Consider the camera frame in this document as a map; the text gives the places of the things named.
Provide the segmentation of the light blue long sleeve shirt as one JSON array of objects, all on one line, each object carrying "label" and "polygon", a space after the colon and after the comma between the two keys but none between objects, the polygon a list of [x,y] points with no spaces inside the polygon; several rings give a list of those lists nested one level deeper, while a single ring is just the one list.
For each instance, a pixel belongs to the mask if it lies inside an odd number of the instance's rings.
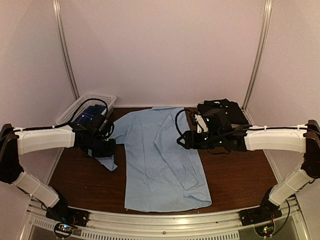
[{"label": "light blue long sleeve shirt", "polygon": [[189,130],[182,108],[153,107],[117,119],[111,135],[126,159],[124,207],[139,212],[183,212],[212,198],[199,153],[177,144]]}]

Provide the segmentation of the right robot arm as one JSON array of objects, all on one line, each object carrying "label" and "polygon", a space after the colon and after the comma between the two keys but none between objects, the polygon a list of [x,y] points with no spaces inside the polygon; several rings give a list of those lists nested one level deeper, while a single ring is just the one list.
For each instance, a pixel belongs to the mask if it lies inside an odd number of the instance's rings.
[{"label": "right robot arm", "polygon": [[273,186],[256,210],[259,220],[268,220],[291,195],[320,177],[320,127],[317,121],[296,126],[253,126],[229,120],[222,108],[193,115],[197,130],[179,131],[177,144],[185,149],[231,151],[291,151],[303,154],[303,163]]}]

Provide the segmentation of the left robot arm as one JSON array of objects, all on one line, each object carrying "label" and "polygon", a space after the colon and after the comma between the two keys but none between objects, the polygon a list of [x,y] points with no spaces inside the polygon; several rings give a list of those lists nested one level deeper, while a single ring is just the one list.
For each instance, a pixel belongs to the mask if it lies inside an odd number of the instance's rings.
[{"label": "left robot arm", "polygon": [[56,126],[14,128],[5,124],[0,131],[0,181],[14,185],[38,199],[61,222],[72,218],[65,198],[37,177],[27,172],[19,157],[32,152],[79,148],[94,158],[109,158],[115,154],[116,141],[111,138],[114,123],[106,114],[99,114],[81,125],[66,122]]}]

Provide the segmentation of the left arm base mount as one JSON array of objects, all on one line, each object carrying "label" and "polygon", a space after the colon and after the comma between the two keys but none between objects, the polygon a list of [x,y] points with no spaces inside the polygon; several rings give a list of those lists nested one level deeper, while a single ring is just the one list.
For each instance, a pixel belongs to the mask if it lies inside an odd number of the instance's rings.
[{"label": "left arm base mount", "polygon": [[53,208],[46,210],[45,217],[57,221],[53,233],[58,239],[69,238],[79,227],[86,227],[90,213],[86,210],[68,207],[65,216],[60,216]]}]

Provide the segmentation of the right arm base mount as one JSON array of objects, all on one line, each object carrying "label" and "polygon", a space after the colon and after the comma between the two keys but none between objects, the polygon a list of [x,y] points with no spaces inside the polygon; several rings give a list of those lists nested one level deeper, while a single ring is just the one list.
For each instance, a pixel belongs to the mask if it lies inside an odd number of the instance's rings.
[{"label": "right arm base mount", "polygon": [[248,208],[239,212],[242,226],[254,226],[255,233],[261,238],[269,238],[276,231],[275,219],[282,216],[279,208],[258,206]]}]

